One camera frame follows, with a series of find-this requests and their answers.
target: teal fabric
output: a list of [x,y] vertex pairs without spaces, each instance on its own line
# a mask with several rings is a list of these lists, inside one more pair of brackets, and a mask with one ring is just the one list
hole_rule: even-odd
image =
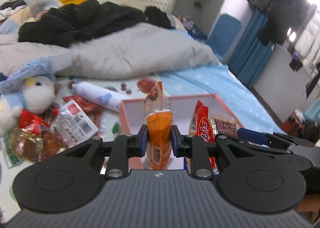
[[207,38],[207,44],[220,61],[224,58],[241,27],[242,23],[231,15],[223,14],[219,17]]
[[320,97],[303,113],[307,120],[320,120]]
[[230,71],[247,87],[252,87],[258,80],[272,54],[273,44],[264,46],[257,37],[267,20],[258,10],[253,12],[239,44],[227,62]]

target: orange snack package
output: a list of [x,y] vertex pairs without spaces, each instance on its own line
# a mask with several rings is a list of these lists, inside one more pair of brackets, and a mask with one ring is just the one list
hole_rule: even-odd
[[144,100],[143,113],[148,125],[147,158],[152,170],[164,170],[170,154],[172,107],[163,95],[162,82],[153,86]]

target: blue chair back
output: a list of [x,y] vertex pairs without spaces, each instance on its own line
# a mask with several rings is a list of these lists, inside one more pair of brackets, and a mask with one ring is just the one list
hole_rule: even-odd
[[223,14],[219,17],[207,38],[207,44],[220,61],[232,45],[241,27],[242,23],[231,15]]

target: gray blanket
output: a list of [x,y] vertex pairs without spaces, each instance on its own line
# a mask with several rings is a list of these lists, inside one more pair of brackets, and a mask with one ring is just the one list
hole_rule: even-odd
[[72,65],[60,76],[124,79],[147,73],[219,63],[209,46],[177,32],[147,23],[69,49],[17,42],[16,35],[0,35],[0,72],[9,75],[40,57],[70,53]]

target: black blanket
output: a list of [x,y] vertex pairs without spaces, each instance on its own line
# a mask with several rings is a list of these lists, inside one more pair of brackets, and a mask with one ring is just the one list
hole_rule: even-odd
[[19,31],[19,42],[69,47],[145,21],[146,16],[139,9],[88,0],[80,5],[51,8],[39,21],[25,23]]

